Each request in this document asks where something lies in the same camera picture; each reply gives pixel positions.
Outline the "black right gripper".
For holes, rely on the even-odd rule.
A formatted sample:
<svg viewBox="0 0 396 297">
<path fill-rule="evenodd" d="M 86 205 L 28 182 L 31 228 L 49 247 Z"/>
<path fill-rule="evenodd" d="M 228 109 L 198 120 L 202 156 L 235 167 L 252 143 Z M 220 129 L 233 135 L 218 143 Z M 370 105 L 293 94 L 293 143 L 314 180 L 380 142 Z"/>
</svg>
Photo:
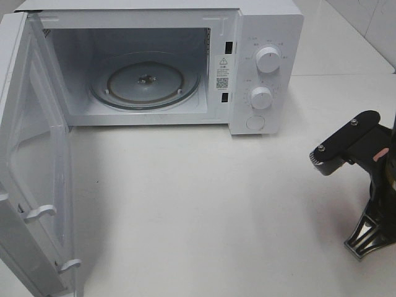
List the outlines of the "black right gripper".
<svg viewBox="0 0 396 297">
<path fill-rule="evenodd" d="M 345 247 L 362 260 L 395 244 L 395 131 L 376 125 L 349 148 L 371 178 L 370 199 Z"/>
</svg>

